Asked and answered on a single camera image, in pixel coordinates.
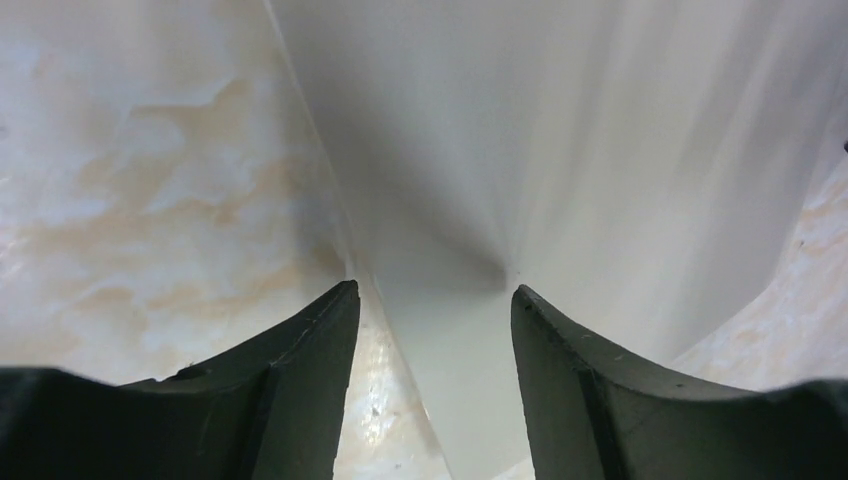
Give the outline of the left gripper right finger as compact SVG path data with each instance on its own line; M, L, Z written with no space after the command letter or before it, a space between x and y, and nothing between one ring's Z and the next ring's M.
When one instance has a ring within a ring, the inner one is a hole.
M520 286L511 332L539 479L843 479L847 384L753 392L649 361Z

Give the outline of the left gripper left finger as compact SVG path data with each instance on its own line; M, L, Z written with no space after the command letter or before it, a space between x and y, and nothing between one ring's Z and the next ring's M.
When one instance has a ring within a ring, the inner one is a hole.
M338 283L280 324L161 381L1 371L5 479L329 479L360 319Z

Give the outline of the white printed paper stack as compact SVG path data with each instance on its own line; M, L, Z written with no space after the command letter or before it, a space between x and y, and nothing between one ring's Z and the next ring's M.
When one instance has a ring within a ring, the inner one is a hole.
M658 362L772 281L845 135L843 1L275 1L456 479L529 453L526 284Z

